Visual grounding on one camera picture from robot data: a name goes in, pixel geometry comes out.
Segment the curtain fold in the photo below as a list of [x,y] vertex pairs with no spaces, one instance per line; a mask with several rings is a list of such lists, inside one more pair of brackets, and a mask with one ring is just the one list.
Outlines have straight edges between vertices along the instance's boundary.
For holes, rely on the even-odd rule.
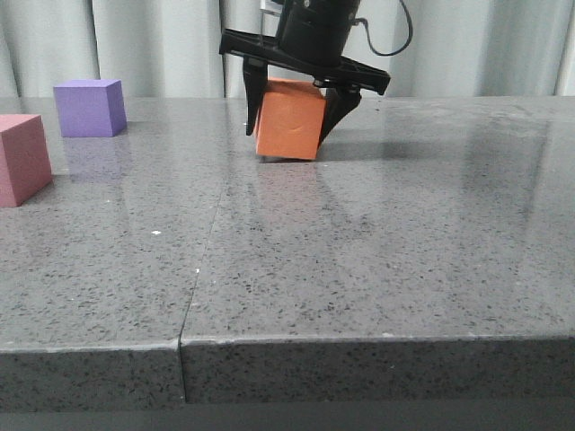
[[[573,0],[406,0],[410,48],[376,57],[361,27],[344,55],[387,70],[387,96],[575,94]],[[74,78],[119,78],[127,96],[244,97],[222,26],[260,30],[260,0],[0,0],[0,96],[51,96]],[[362,0],[380,50],[401,46],[397,0]],[[277,18],[266,17],[273,34]],[[272,67],[270,75],[301,77]],[[364,92],[364,96],[374,95]]]

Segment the cube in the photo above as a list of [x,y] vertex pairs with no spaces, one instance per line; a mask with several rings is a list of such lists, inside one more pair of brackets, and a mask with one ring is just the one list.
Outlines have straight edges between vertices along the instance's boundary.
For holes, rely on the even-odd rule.
[[116,136],[126,128],[119,79],[73,80],[54,87],[64,137]]
[[0,115],[0,207],[19,207],[50,182],[40,115]]
[[325,103],[311,83],[270,78],[255,128],[256,153],[315,159]]

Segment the speckled granite surface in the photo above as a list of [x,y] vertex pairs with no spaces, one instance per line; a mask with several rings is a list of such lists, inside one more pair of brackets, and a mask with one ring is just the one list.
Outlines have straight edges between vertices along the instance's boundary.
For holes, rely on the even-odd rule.
[[313,163],[128,100],[0,208],[0,410],[574,396],[575,100],[365,100]]

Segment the orange cube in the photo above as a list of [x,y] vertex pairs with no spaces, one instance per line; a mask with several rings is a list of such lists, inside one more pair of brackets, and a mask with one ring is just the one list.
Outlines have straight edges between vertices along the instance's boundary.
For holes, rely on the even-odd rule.
[[256,153],[313,160],[324,112],[325,99],[311,83],[270,78],[255,128]]

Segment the black cable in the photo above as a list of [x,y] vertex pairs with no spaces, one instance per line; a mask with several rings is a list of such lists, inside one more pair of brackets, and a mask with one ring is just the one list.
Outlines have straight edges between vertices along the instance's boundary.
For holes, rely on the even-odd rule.
[[369,49],[371,49],[371,51],[374,54],[376,54],[377,56],[380,56],[380,57],[396,56],[400,52],[403,52],[407,47],[409,47],[411,40],[413,39],[413,22],[411,21],[410,11],[407,9],[407,6],[405,5],[405,2],[403,0],[399,0],[399,3],[402,4],[403,11],[405,12],[405,19],[407,20],[408,36],[407,36],[407,40],[405,41],[403,46],[401,48],[393,51],[393,52],[384,53],[384,52],[379,52],[377,49],[375,49],[373,43],[371,43],[371,36],[369,35],[369,22],[367,22],[367,19],[357,18],[353,22],[353,25],[363,24],[363,26],[366,28],[367,43],[369,44]]

